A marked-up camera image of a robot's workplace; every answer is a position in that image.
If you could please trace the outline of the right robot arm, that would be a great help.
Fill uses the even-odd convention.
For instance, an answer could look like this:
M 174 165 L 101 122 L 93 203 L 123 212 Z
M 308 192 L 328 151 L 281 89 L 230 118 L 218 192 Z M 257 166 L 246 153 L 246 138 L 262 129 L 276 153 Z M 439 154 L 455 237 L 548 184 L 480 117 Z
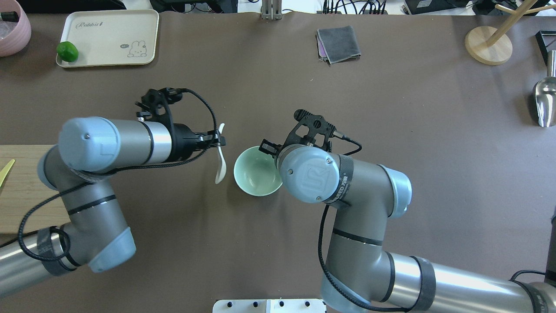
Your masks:
M 321 297 L 342 313 L 553 313 L 555 283 L 521 283 L 389 253 L 389 219 L 410 204 L 405 174 L 301 144 L 259 148 L 275 159 L 288 192 L 336 208 Z

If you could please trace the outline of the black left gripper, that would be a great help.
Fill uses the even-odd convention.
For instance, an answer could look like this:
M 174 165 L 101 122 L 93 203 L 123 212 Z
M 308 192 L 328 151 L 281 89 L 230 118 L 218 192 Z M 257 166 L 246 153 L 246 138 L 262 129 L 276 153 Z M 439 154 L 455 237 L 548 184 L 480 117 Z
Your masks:
M 188 159 L 194 152 L 217 148 L 226 145 L 226 139 L 221 132 L 193 132 L 182 123 L 173 124 L 172 132 L 172 161 L 181 162 Z M 263 139 L 259 151 L 277 157 L 282 150 L 281 144 Z

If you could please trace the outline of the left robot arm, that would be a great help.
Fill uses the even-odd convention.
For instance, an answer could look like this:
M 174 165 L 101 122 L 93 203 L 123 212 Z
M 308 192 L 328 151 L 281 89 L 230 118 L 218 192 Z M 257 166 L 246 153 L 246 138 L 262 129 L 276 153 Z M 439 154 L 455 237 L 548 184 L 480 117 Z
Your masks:
M 26 234 L 25 214 L 17 237 L 1 246 L 1 297 L 82 265 L 99 273 L 129 260 L 136 246 L 109 178 L 128 169 L 179 166 L 195 151 L 221 149 L 224 126 L 195 133 L 171 121 L 67 121 L 58 144 L 40 158 L 37 174 L 56 192 L 53 199 L 61 198 L 70 220 Z

